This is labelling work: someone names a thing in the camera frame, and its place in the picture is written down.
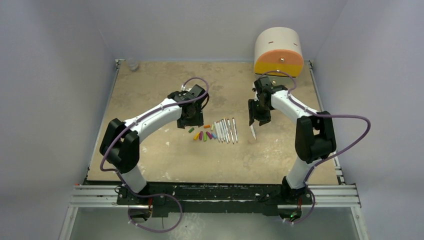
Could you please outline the purple cap marker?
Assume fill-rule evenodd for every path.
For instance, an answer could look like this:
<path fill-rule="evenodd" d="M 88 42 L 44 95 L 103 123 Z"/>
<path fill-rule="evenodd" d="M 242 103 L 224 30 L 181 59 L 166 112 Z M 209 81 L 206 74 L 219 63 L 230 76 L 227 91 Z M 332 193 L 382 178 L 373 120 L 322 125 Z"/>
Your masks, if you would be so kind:
<path fill-rule="evenodd" d="M 234 134 L 233 134 L 233 128 L 232 128 L 232 124 L 230 119 L 227 119 L 227 125 L 228 125 L 228 131 L 231 137 L 231 142 L 234 144 L 235 143 L 235 138 L 234 138 Z"/>

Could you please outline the magenta pen cap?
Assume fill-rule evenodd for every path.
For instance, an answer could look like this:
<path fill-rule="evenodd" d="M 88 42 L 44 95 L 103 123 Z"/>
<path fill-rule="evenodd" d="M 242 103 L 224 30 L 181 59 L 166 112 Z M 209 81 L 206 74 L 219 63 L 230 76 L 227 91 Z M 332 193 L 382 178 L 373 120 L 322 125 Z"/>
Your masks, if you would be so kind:
<path fill-rule="evenodd" d="M 210 132 L 208 132 L 208 131 L 206 132 L 206 135 L 208 136 L 209 139 L 213 139 L 214 138 L 213 135 Z"/>

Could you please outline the dark green cap marker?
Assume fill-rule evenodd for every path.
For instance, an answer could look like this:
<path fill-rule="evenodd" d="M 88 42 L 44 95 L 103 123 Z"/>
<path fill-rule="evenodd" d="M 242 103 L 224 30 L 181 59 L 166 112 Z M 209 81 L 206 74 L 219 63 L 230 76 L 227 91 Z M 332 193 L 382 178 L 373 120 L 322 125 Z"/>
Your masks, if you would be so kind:
<path fill-rule="evenodd" d="M 232 118 L 232 126 L 233 126 L 234 139 L 235 139 L 235 142 L 237 143 L 239 141 L 239 138 L 238 138 L 236 120 L 234 117 Z"/>

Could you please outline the magenta cap marker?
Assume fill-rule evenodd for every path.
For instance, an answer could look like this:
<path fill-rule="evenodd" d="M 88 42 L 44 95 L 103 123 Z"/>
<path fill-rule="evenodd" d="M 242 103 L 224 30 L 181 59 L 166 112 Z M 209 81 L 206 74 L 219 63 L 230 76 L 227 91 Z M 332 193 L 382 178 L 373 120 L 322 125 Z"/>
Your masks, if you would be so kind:
<path fill-rule="evenodd" d="M 226 128 L 226 124 L 225 124 L 224 119 L 221 119 L 221 125 L 222 125 L 223 135 L 225 137 L 225 141 L 228 144 L 230 142 L 230 140 L 229 140 L 229 136 L 228 136 L 228 132 L 227 132 L 227 128 Z"/>

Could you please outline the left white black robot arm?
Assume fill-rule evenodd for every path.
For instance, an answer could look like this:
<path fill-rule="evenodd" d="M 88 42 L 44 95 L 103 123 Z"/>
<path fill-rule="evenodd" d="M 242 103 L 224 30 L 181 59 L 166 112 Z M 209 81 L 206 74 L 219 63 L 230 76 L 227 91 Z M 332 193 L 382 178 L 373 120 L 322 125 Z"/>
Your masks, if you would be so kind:
<path fill-rule="evenodd" d="M 106 171 L 105 162 L 113 165 L 111 171 L 129 187 L 130 199 L 138 205 L 146 203 L 148 182 L 138 168 L 140 144 L 171 122 L 176 122 L 179 129 L 203 125 L 203 109 L 209 99 L 208 91 L 196 84 L 189 90 L 170 93 L 157 106 L 138 116 L 124 121 L 114 118 L 108 123 L 99 147 L 103 156 L 101 171 Z"/>

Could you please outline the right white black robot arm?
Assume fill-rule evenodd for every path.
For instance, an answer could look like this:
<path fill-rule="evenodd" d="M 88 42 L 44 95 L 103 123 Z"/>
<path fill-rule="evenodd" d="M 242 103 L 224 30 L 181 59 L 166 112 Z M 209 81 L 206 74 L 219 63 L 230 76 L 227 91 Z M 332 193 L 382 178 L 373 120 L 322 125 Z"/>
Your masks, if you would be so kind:
<path fill-rule="evenodd" d="M 327 111 L 309 108 L 293 97 L 284 85 L 272 84 L 268 76 L 255 80 L 252 90 L 255 97 L 248 100 L 249 125 L 254 122 L 260 126 L 269 123 L 273 110 L 282 112 L 295 124 L 297 157 L 280 188 L 282 200 L 292 204 L 306 192 L 315 164 L 336 150 L 333 122 Z"/>

